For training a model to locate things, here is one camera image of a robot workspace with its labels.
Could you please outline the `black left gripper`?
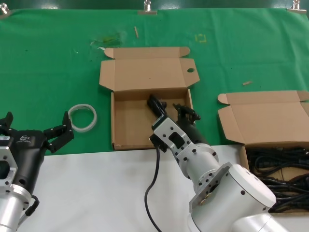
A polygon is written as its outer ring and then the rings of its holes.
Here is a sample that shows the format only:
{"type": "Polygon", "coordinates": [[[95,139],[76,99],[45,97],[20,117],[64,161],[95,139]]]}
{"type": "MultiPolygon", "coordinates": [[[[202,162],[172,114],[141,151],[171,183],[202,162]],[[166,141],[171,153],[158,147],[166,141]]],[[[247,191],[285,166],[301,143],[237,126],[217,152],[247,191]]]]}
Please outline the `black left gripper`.
{"type": "Polygon", "coordinates": [[[0,120],[0,134],[9,136],[8,142],[1,141],[1,146],[8,146],[17,164],[13,184],[33,193],[38,174],[47,149],[55,153],[74,139],[69,113],[66,111],[62,124],[44,130],[11,129],[12,112],[0,120]]]}

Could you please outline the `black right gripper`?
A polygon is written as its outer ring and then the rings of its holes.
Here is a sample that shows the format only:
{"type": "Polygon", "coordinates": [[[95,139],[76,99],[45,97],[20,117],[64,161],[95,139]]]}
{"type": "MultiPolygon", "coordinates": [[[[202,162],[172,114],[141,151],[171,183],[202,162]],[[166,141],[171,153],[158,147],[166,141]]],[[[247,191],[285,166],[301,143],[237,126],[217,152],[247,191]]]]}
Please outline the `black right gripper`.
{"type": "MultiPolygon", "coordinates": [[[[167,103],[166,102],[155,102],[153,112],[157,118],[165,115],[167,103]]],[[[189,139],[194,144],[209,144],[205,137],[195,126],[195,121],[201,120],[200,115],[192,108],[173,104],[173,107],[177,110],[177,124],[187,134],[189,139]]]]}

